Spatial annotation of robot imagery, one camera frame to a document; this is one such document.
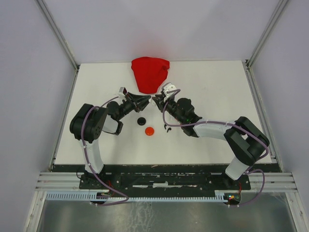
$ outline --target gray wall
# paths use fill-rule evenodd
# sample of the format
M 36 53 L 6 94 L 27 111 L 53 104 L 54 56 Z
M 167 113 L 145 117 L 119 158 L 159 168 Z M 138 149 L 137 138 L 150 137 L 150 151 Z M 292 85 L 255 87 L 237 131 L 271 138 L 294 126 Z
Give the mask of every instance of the gray wall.
M 0 7 L 0 231 L 22 231 L 74 70 L 34 0 Z
M 309 1 L 290 2 L 253 67 L 285 170 L 309 215 Z
M 250 57 L 278 0 L 45 0 L 79 63 Z

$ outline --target black disc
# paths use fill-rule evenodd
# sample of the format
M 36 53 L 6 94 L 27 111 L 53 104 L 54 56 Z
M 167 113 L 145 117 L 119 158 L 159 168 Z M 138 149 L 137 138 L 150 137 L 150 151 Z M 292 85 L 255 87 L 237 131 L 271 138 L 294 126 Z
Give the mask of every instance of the black disc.
M 139 119 L 137 119 L 137 124 L 139 124 L 140 126 L 145 125 L 146 119 L 144 117 L 140 117 Z

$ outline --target orange circle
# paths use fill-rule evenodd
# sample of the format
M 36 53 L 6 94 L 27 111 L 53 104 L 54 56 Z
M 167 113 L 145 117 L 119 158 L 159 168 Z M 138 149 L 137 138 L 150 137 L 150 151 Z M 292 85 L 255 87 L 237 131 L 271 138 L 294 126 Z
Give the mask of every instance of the orange circle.
M 145 130 L 145 133 L 146 133 L 148 136 L 153 135 L 154 132 L 155 132 L 155 130 L 154 130 L 152 127 L 147 127 L 146 130 Z

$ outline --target red cloth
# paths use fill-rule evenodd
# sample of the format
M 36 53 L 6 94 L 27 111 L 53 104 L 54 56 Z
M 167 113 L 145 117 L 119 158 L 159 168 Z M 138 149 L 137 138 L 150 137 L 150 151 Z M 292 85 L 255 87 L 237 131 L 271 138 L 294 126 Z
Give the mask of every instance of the red cloth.
M 132 60 L 131 68 L 139 91 L 151 94 L 156 93 L 159 86 L 166 80 L 169 61 L 160 58 L 141 57 Z

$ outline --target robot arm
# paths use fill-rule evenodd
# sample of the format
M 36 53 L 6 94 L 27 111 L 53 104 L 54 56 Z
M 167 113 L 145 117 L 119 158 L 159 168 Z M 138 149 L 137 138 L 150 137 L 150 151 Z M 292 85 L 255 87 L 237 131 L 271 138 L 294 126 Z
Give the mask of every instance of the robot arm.
M 84 140 L 86 143 L 87 156 L 92 168 L 97 174 L 102 171 L 104 166 L 98 146 L 98 138 L 101 132 L 104 131 L 105 133 L 119 135 L 123 126 L 120 120 L 133 110 L 135 112 L 144 110 L 151 98 L 150 95 L 135 95 L 129 93 L 124 87 L 120 88 L 118 94 L 119 98 L 123 100 L 121 105 L 111 101 L 107 104 L 107 108 L 99 107 L 93 110 L 85 123 Z M 92 107 L 93 105 L 84 104 L 70 123 L 70 132 L 79 140 L 83 152 L 84 145 L 81 140 L 82 124 L 86 114 Z M 85 170 L 92 173 L 88 165 L 85 166 Z
M 234 159 L 225 170 L 225 174 L 233 180 L 239 177 L 259 160 L 265 148 L 252 137 L 244 138 L 245 133 L 232 126 L 227 125 L 226 122 L 222 124 L 202 123 L 206 120 L 197 116 L 194 113 L 194 106 L 191 100 L 187 98 L 180 98 L 176 102 L 173 91 L 176 87 L 167 83 L 162 87 L 162 92 L 153 97 L 153 101 L 163 113 L 165 107 L 166 111 L 177 119 L 180 124 L 192 126 L 181 127 L 183 132 L 188 136 L 193 137 L 210 137 L 225 140 L 230 145 L 235 154 Z M 238 127 L 245 129 L 252 135 L 257 137 L 262 143 L 269 146 L 268 138 L 246 117 L 240 117 L 236 121 L 230 122 Z

